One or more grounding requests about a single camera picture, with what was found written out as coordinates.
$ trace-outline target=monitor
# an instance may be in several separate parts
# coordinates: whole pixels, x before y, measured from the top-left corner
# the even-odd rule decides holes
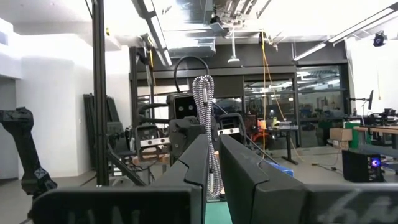
[[[369,95],[369,104],[368,104],[368,110],[372,109],[372,102],[373,102],[373,90],[371,91],[371,94]]]

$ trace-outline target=blue bin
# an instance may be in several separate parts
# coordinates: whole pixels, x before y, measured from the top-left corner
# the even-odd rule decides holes
[[[286,167],[284,167],[284,166],[278,165],[278,164],[273,163],[273,162],[268,162],[268,163],[271,164],[271,165],[272,165],[273,167],[275,167],[276,169],[279,169],[280,171],[284,172],[285,174],[287,174],[287,175],[293,177],[293,170],[292,170],[292,169],[286,168]]]

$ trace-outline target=green mat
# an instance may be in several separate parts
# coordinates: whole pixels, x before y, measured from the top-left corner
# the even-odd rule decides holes
[[[206,224],[232,224],[226,202],[210,202],[206,205]]]

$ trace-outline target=glass wall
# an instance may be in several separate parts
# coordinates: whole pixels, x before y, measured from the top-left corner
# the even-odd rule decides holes
[[[325,146],[329,129],[342,126],[348,110],[345,98],[349,90],[343,78],[348,80],[348,74],[342,69],[344,66],[300,67],[296,77],[281,80],[274,75],[265,85],[262,80],[245,81],[246,113],[256,114],[259,119],[265,117],[267,123],[276,117],[298,124],[300,147]],[[277,138],[267,147],[285,149],[285,139]]]
[[[338,65],[297,68],[301,147],[326,146],[329,129],[342,127],[344,75]]]
[[[220,106],[227,113],[239,113],[242,114],[242,98],[218,98],[213,99],[213,102]],[[213,105],[213,111],[215,118],[217,119],[224,112],[217,106]]]

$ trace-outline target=yellow cable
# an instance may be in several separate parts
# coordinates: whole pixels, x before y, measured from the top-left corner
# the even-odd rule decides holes
[[[271,73],[270,73],[270,71],[269,71],[269,67],[268,67],[268,63],[267,63],[266,49],[265,49],[265,47],[264,47],[264,32],[261,32],[261,35],[262,35],[262,58],[263,58],[263,64],[266,65],[267,72],[268,72],[268,77],[269,77],[269,82],[271,83],[271,86],[274,86],[274,85],[272,84]],[[264,71],[264,86],[266,85],[265,75],[266,75],[266,73],[265,73],[265,71]],[[277,104],[277,106],[278,106],[278,109],[279,109],[279,111],[280,111],[280,115],[282,116],[282,119],[285,120],[285,116],[284,116],[284,114],[283,114],[283,112],[282,112],[282,109],[280,108],[279,101],[278,101],[278,97],[276,96],[276,92],[275,92],[274,89],[272,89],[272,92],[273,92],[273,94],[275,95],[275,100],[276,100],[276,104]],[[266,107],[265,107],[265,104],[264,104],[264,120],[265,120],[265,116],[266,116]],[[296,147],[295,147],[294,144],[293,144],[292,138],[290,138],[290,143],[291,143],[291,145],[292,145],[292,147],[293,147],[293,150],[295,151],[297,157],[298,157],[301,161],[305,162],[305,160],[299,155],[299,152],[297,152]]]
[[[154,68],[154,58],[152,56],[152,50],[149,51],[149,55],[150,55],[150,65],[152,66],[152,73],[154,76],[154,88],[156,87],[156,78],[155,78],[155,68]]]

